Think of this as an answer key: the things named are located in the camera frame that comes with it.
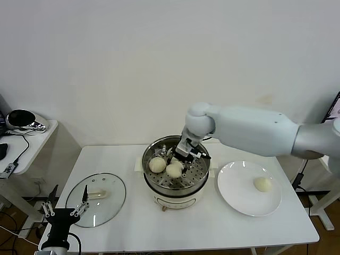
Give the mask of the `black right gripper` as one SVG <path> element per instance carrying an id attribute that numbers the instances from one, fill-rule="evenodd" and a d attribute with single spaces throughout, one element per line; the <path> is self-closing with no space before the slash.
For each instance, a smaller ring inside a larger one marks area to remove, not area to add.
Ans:
<path id="1" fill-rule="evenodd" d="M 191 173 L 191 165 L 192 161 L 197 158 L 197 149 L 196 148 L 174 148 L 173 155 L 167 157 L 167 165 L 170 165 L 173 161 L 173 157 L 181 162 L 184 162 L 183 170 L 182 170 L 182 177 L 187 178 Z"/>

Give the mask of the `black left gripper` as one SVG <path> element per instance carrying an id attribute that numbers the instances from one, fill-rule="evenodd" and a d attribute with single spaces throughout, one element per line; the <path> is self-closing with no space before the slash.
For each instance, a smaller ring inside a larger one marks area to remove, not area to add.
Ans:
<path id="1" fill-rule="evenodd" d="M 51 193 L 48 195 L 46 202 L 41 204 L 45 217 L 51 225 L 48 239 L 45 244 L 68 244 L 67 238 L 70 227 L 80 220 L 80 217 L 89 208 L 88 202 L 88 186 L 85 185 L 82 201 L 75 209 L 72 208 L 56 208 L 54 210 L 53 203 L 56 199 L 58 184 L 55 185 Z"/>

